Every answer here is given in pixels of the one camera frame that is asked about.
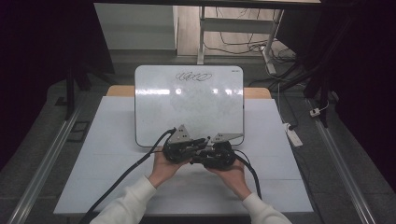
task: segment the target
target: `person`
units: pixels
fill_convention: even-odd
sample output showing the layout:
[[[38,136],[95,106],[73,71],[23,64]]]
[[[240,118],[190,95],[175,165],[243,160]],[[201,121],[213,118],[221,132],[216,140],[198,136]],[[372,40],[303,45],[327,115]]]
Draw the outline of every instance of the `person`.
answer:
[[[146,205],[157,188],[170,179],[177,170],[189,161],[174,164],[162,153],[155,153],[152,173],[142,176],[132,186],[126,187],[123,196],[109,203],[91,221],[91,224],[137,224],[146,211]],[[289,220],[271,205],[264,203],[256,193],[252,193],[245,180],[244,164],[235,160],[230,170],[207,169],[218,175],[225,185],[242,201],[249,212],[252,224],[289,224]]]

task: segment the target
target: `power adapter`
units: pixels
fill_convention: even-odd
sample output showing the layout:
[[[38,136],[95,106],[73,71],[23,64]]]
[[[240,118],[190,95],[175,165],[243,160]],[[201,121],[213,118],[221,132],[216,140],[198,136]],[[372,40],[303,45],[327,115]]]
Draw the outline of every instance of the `power adapter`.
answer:
[[[320,114],[320,110],[319,110],[318,108],[313,109],[313,110],[310,110],[310,111],[309,111],[309,114],[311,115],[312,118],[313,118],[313,117],[316,117],[317,115]]]

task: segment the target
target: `white sweater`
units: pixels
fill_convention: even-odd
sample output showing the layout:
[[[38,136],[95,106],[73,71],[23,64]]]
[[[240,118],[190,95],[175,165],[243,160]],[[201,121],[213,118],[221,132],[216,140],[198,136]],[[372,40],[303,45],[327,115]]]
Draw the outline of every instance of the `white sweater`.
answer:
[[[122,197],[108,204],[91,224],[137,224],[145,214],[146,205],[157,190],[149,180],[142,176],[134,185],[125,188]],[[256,193],[252,193],[242,201],[250,214],[252,224],[283,224],[290,223],[271,205],[264,203]]]

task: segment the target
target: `whiteboard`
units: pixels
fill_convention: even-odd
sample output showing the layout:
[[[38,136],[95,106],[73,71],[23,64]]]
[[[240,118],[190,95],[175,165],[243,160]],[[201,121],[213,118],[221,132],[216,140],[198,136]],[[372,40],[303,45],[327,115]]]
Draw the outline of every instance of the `whiteboard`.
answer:
[[[181,124],[192,139],[244,132],[238,66],[141,65],[134,84],[135,140],[141,147],[152,147],[166,130]],[[239,145],[243,137],[230,142]]]

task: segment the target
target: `power strip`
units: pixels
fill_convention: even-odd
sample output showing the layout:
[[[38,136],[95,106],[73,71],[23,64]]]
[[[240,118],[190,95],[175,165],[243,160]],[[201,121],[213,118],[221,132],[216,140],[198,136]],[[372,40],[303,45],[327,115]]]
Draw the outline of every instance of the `power strip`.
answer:
[[[294,130],[289,130],[289,123],[284,123],[283,127],[285,128],[285,132],[288,135],[289,140],[293,144],[294,147],[300,147],[303,145],[303,142],[298,137],[297,133]]]

